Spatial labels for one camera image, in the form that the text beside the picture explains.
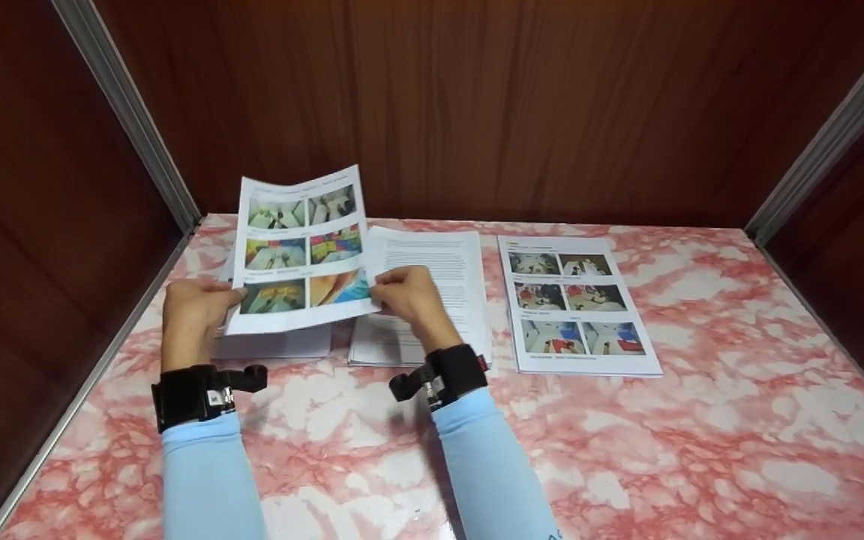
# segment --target marble pattern tabletop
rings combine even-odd
[[[864,539],[864,379],[739,229],[371,220],[478,230],[491,393],[562,534]],[[495,235],[609,240],[665,375],[515,373]],[[216,276],[234,216],[209,215],[169,281]],[[18,503],[1,538],[161,537],[159,291]],[[238,399],[272,538],[453,538],[441,448],[398,406],[395,370],[277,366]]]

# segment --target document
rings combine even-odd
[[[380,310],[357,166],[297,185],[242,179],[232,271],[246,298],[226,335],[314,327]]]
[[[500,236],[498,244],[519,371],[662,375],[606,240]]]
[[[236,252],[232,246],[231,253]],[[229,254],[219,274],[219,281],[233,282],[233,266],[236,258]],[[213,359],[323,359],[332,351],[332,324],[299,328],[281,334],[223,335],[213,344]]]
[[[491,366],[485,277],[479,233],[401,232],[369,229],[373,275],[398,266],[427,266],[445,311],[463,340]],[[393,315],[371,314],[355,322],[349,365],[418,366],[425,352],[411,328]]]

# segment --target printed photo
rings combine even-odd
[[[351,185],[336,191],[309,197],[309,225],[319,225],[333,219],[345,218],[356,211],[356,192]]]
[[[642,340],[631,322],[582,322],[593,355],[644,355]]]
[[[618,286],[563,286],[574,311],[626,311]]]
[[[565,310],[562,287],[538,283],[516,283],[515,297],[522,310]]]
[[[292,229],[305,227],[305,201],[271,202],[253,195],[249,201],[249,227]]]
[[[525,350],[536,355],[585,355],[576,322],[522,321]]]
[[[246,269],[275,270],[305,266],[305,238],[246,240]]]
[[[515,274],[559,274],[559,264],[549,253],[508,253],[508,262]]]
[[[369,298],[369,283],[361,268],[342,274],[309,277],[309,304],[312,308],[363,298]]]
[[[312,264],[335,263],[362,253],[362,236],[359,226],[346,226],[345,229],[309,237]]]
[[[604,255],[559,255],[562,276],[611,276]]]
[[[305,308],[305,280],[246,283],[240,314],[279,314]]]

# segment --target paper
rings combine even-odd
[[[232,246],[231,253],[236,252]],[[229,254],[219,281],[233,282],[234,257]],[[322,359],[332,351],[332,325],[294,329],[282,334],[224,335],[215,341],[213,359]]]
[[[268,334],[374,314],[357,166],[304,184],[242,179],[232,284],[246,298],[228,335]]]
[[[401,232],[373,226],[369,239],[369,266],[374,274],[398,266],[428,267],[459,335],[491,365],[479,233]],[[349,365],[411,366],[423,362],[421,343],[398,317],[373,314],[355,322]]]
[[[500,236],[498,244],[519,371],[662,375],[605,240]]]

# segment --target light blue sleeve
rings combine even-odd
[[[539,477],[489,389],[432,412],[467,540],[561,540]]]
[[[165,540],[262,540],[265,522],[238,414],[162,433]]]

